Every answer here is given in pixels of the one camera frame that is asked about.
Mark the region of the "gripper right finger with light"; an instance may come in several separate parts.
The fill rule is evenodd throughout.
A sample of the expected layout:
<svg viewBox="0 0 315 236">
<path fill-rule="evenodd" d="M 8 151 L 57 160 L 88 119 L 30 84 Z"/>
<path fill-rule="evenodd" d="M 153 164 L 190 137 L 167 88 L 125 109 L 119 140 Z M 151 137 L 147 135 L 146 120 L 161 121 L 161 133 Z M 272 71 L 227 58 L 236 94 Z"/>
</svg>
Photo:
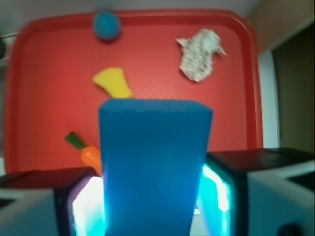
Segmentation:
<svg viewBox="0 0 315 236">
<path fill-rule="evenodd" d="M 210 152 L 198 208 L 211 236 L 312 236 L 315 159 L 301 150 Z"/>
</svg>

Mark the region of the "gripper left finger with light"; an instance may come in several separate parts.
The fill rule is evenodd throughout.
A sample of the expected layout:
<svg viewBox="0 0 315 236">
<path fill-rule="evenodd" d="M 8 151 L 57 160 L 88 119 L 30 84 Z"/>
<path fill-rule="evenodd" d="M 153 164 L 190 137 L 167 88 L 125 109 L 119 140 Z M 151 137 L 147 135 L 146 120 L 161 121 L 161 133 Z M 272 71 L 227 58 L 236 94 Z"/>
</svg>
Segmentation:
<svg viewBox="0 0 315 236">
<path fill-rule="evenodd" d="M 2 175 L 0 234 L 106 235 L 103 179 L 91 168 Z"/>
</svg>

